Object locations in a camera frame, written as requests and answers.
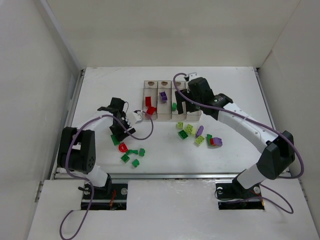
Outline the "red arch lego brick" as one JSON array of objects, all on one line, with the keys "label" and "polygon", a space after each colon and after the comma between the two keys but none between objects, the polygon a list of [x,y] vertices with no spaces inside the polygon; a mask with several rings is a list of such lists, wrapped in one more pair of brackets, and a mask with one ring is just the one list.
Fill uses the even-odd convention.
[{"label": "red arch lego brick", "polygon": [[129,149],[128,149],[127,145],[124,142],[122,142],[122,143],[119,144],[118,150],[121,153],[126,153]]}]

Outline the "green arch lego piece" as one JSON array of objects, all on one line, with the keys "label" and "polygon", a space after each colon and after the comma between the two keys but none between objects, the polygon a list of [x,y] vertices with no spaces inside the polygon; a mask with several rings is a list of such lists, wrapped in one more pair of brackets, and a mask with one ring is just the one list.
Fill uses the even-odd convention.
[{"label": "green arch lego piece", "polygon": [[138,155],[139,151],[138,150],[129,149],[125,154],[126,155],[130,155],[130,154]]}]

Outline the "green square lego plate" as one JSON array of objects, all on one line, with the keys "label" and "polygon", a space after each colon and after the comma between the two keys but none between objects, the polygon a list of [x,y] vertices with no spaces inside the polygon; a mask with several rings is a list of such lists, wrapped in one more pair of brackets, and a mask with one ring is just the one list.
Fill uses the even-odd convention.
[{"label": "green square lego plate", "polygon": [[130,157],[127,154],[124,154],[121,158],[120,158],[124,163],[127,163],[130,160]]}]

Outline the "green small lego brick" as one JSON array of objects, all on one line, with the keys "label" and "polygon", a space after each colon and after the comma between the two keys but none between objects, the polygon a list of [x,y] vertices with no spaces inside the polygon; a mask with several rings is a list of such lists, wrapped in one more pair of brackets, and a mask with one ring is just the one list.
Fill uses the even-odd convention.
[{"label": "green small lego brick", "polygon": [[138,155],[140,157],[144,157],[145,156],[145,153],[146,153],[146,150],[144,148],[140,148],[139,152],[138,152]]}]

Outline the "red large lego brick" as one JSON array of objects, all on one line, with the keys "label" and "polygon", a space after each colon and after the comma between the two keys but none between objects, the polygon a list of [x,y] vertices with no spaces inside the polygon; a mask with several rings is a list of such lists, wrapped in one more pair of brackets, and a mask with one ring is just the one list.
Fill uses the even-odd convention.
[{"label": "red large lego brick", "polygon": [[156,110],[157,110],[156,107],[154,107],[154,106],[149,106],[149,107],[147,108],[146,113],[147,113],[148,115],[152,116],[152,115],[156,112]]}]

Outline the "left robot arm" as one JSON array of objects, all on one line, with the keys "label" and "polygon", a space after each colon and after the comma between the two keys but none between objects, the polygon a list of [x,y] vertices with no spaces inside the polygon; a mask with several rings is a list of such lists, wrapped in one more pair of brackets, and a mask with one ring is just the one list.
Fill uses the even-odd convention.
[{"label": "left robot arm", "polygon": [[96,134],[106,128],[111,130],[113,139],[121,142],[136,132],[134,125],[142,120],[142,114],[124,111],[125,101],[113,97],[108,106],[101,106],[85,127],[65,127],[62,130],[57,166],[69,170],[75,176],[90,180],[95,190],[110,193],[112,180],[96,164]]}]

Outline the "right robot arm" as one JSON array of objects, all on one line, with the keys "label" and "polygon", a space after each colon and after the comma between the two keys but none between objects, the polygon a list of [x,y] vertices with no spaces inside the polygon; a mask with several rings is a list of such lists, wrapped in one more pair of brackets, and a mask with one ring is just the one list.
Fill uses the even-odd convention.
[{"label": "right robot arm", "polygon": [[294,162],[295,146],[290,132],[277,132],[245,115],[230,97],[214,94],[205,78],[189,80],[186,89],[175,91],[175,97],[179,114],[200,110],[238,132],[260,152],[257,163],[239,173],[229,185],[235,197],[242,198],[264,180],[275,180]]}]

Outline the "lime lego brick left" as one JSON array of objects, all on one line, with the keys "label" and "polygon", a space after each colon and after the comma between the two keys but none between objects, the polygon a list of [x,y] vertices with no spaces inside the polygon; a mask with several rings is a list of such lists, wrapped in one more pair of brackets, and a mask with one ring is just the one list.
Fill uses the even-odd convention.
[{"label": "lime lego brick left", "polygon": [[176,127],[178,128],[178,129],[183,129],[184,128],[184,123],[183,122],[178,122],[177,124],[176,124]]}]

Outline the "lime lego brick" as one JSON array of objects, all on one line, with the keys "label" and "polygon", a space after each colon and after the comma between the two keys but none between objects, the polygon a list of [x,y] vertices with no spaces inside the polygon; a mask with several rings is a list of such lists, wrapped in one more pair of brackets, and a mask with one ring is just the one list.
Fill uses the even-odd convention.
[{"label": "lime lego brick", "polygon": [[200,135],[195,139],[195,144],[197,146],[200,146],[204,141],[205,141],[205,138],[202,135]]},{"label": "lime lego brick", "polygon": [[196,135],[196,132],[197,132],[197,129],[191,125],[191,124],[188,124],[184,131],[187,133],[187,134],[190,134],[191,136],[195,136]]},{"label": "lime lego brick", "polygon": [[184,123],[183,122],[178,122],[177,124],[176,124],[176,127],[178,128],[178,129],[183,129],[184,128]]}]

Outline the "lime lego brick centre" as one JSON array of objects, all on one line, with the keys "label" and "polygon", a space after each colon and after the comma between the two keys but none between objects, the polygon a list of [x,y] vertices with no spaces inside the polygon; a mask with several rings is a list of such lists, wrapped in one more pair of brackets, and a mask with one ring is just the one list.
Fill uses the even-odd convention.
[{"label": "lime lego brick centre", "polygon": [[187,134],[190,134],[191,136],[195,136],[196,135],[196,132],[197,132],[197,129],[191,125],[191,124],[188,124],[184,131],[187,133]]}]

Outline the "purple slanted lego piece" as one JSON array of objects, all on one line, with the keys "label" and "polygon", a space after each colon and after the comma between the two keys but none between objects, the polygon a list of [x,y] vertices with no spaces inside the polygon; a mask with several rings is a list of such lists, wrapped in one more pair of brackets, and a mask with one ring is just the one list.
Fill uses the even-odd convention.
[{"label": "purple slanted lego piece", "polygon": [[198,128],[198,130],[196,131],[195,137],[198,138],[199,136],[201,136],[202,133],[203,133],[203,131],[204,131],[204,126],[201,125],[201,126]]}]

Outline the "lime lego brick lower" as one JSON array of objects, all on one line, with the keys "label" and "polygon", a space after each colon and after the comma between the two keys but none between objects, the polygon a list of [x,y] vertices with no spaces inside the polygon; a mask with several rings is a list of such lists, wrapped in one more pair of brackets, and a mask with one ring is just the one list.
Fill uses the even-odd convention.
[{"label": "lime lego brick lower", "polygon": [[195,144],[197,146],[200,146],[204,141],[205,141],[205,138],[202,135],[200,135],[195,139]]}]

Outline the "purple lego brick right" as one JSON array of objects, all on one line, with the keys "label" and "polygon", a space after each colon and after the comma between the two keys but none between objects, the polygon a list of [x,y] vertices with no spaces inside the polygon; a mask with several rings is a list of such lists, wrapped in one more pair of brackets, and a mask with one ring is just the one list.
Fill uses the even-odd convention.
[{"label": "purple lego brick right", "polygon": [[223,145],[223,141],[219,137],[213,137],[215,146],[214,147],[221,147]]}]

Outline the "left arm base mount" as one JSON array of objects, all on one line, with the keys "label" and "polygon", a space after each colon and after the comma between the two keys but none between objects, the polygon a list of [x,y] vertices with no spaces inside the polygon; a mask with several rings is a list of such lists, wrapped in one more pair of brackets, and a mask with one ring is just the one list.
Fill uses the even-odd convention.
[{"label": "left arm base mount", "polygon": [[124,211],[127,209],[128,182],[116,181],[110,190],[94,188],[92,211]]}]

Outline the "aluminium table edge rail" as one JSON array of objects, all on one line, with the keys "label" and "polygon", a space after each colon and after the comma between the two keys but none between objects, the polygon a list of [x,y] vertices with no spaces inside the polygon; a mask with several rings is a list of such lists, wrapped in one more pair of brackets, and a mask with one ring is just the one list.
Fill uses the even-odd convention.
[{"label": "aluminium table edge rail", "polygon": [[57,135],[57,139],[54,145],[54,149],[53,149],[53,154],[52,154],[52,158],[50,161],[50,165],[49,165],[49,170],[47,171],[47,175],[45,176],[44,180],[40,181],[38,184],[38,188],[37,188],[37,192],[35,195],[35,199],[34,199],[34,203],[38,203],[40,196],[41,196],[41,192],[42,192],[42,188],[44,185],[44,181],[45,180],[50,180],[52,178],[52,174],[55,173],[56,170],[56,165],[57,165],[57,156],[58,156],[58,151],[59,151],[59,145],[60,145],[60,139],[61,139],[61,133],[63,128],[66,126],[66,124],[69,121],[70,118],[70,111],[72,108],[72,104],[74,103],[74,98],[75,98],[75,94],[77,89],[79,88],[79,84],[81,79],[83,78],[84,73],[86,72],[86,69],[83,68],[80,70],[77,78],[74,78],[73,76],[70,79],[69,82],[69,87],[68,87],[68,92],[67,92],[67,98],[65,101],[65,106],[64,106],[64,110],[62,113],[62,118],[60,120],[60,125],[58,128],[58,135]]}]

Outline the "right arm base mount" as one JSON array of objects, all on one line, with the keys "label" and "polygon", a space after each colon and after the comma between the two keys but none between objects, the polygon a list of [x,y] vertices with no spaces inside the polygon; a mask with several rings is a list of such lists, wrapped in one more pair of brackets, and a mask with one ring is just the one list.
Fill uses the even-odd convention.
[{"label": "right arm base mount", "polygon": [[214,196],[219,210],[264,210],[261,188],[257,183],[245,189],[235,181],[217,180]]}]

